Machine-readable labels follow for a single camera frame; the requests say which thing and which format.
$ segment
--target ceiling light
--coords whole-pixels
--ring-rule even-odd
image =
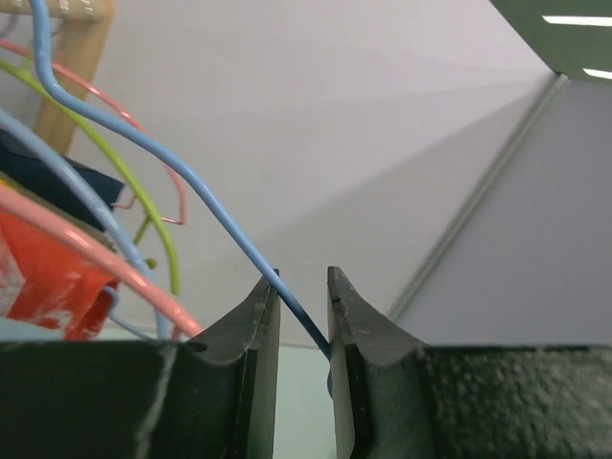
[[[582,69],[582,70],[590,77],[612,79],[612,72],[606,72],[605,70],[593,70],[593,69]]]
[[[605,16],[542,16],[542,19],[565,26],[612,27],[612,17]]]

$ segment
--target blue hanger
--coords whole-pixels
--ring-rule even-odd
[[[297,317],[297,320],[299,320],[304,329],[313,338],[318,348],[329,360],[330,346],[325,336],[318,330],[313,320],[308,316],[306,311],[304,311],[304,308],[299,304],[291,290],[289,290],[289,287],[280,276],[276,274],[272,266],[270,266],[270,263],[268,263],[263,254],[253,244],[249,236],[247,236],[233,218],[231,218],[199,174],[160,142],[148,137],[128,123],[118,120],[79,98],[74,97],[61,87],[55,79],[52,69],[51,21],[49,19],[49,9],[47,8],[46,0],[29,1],[33,15],[34,66],[40,82],[51,97],[83,117],[101,124],[107,129],[124,136],[136,145],[151,152],[155,157],[172,167],[182,176],[205,202],[212,214],[219,220],[219,223],[221,223],[240,249],[242,249],[245,255],[251,260],[253,265],[255,265],[271,285],[276,287],[280,297],[283,298],[287,306],[289,306],[289,309],[291,309],[295,317]]]
[[[0,124],[3,124],[16,139],[26,145],[90,209],[106,230],[108,230],[113,239],[115,239],[128,262],[145,276],[153,278],[153,273],[132,243],[125,229],[115,219],[98,194],[78,175],[73,167],[64,158],[55,153],[50,146],[44,143],[27,126],[1,109]],[[166,328],[167,330],[158,330],[161,339],[170,337],[169,327]]]
[[[111,307],[108,310],[108,318],[110,318],[113,322],[118,324],[119,327],[124,328],[125,330],[130,332],[132,335],[140,339],[151,339],[145,332],[142,332],[135,326],[127,323],[125,320],[117,316],[117,306],[119,306],[119,293],[117,292],[117,290],[115,290],[112,287],[106,286],[102,289],[102,291],[109,294],[111,298],[113,299],[113,302],[111,303]]]

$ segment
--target wooden rack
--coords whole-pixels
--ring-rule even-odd
[[[104,44],[115,17],[114,0],[47,0],[51,17],[66,22],[57,38],[62,53],[61,64],[93,81]],[[0,0],[0,12],[31,14],[28,0]],[[66,91],[84,99],[87,91],[63,76],[57,80]],[[50,147],[67,154],[75,135],[76,125],[49,102],[43,101],[34,132]]]

